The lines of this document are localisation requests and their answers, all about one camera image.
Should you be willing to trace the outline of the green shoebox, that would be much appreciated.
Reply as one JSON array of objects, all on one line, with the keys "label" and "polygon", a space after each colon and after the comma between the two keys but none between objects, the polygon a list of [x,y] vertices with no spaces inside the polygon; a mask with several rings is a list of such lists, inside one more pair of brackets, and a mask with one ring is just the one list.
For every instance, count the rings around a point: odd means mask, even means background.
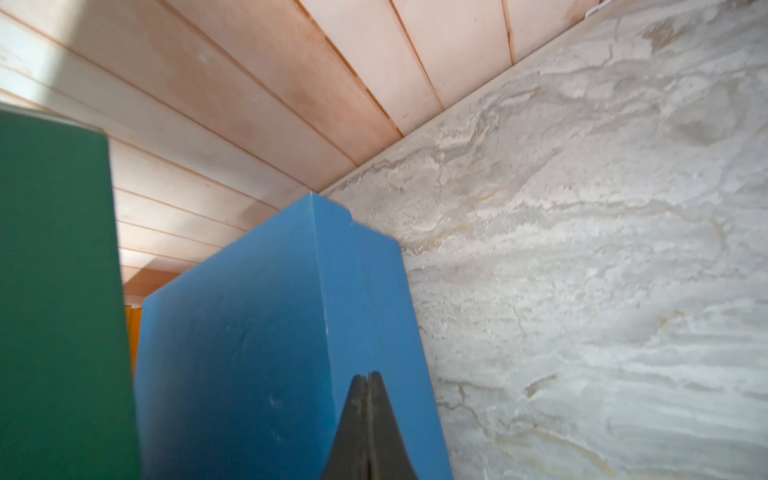
[{"label": "green shoebox", "polygon": [[1,475],[137,479],[103,133],[1,111]]}]

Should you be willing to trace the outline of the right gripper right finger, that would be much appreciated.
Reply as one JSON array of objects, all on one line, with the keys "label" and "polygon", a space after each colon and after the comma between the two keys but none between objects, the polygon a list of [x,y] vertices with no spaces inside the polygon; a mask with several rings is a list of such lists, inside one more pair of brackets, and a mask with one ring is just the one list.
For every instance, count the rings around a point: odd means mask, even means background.
[{"label": "right gripper right finger", "polygon": [[383,376],[367,379],[367,453],[369,479],[417,479]]}]

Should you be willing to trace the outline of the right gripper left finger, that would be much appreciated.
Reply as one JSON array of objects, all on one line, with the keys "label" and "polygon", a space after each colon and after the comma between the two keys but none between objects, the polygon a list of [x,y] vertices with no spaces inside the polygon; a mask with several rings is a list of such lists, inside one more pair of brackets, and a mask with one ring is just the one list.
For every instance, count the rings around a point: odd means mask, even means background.
[{"label": "right gripper left finger", "polygon": [[367,378],[352,379],[323,480],[370,478],[369,388]]}]

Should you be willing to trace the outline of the orange shoebox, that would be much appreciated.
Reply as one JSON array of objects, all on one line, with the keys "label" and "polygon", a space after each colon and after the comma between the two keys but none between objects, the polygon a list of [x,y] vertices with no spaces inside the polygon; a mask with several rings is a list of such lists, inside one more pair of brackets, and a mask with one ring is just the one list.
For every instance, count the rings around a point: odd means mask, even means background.
[{"label": "orange shoebox", "polygon": [[142,309],[125,306],[126,329],[129,339],[129,353],[132,375],[135,375],[138,347],[140,339],[140,328],[142,319]]}]

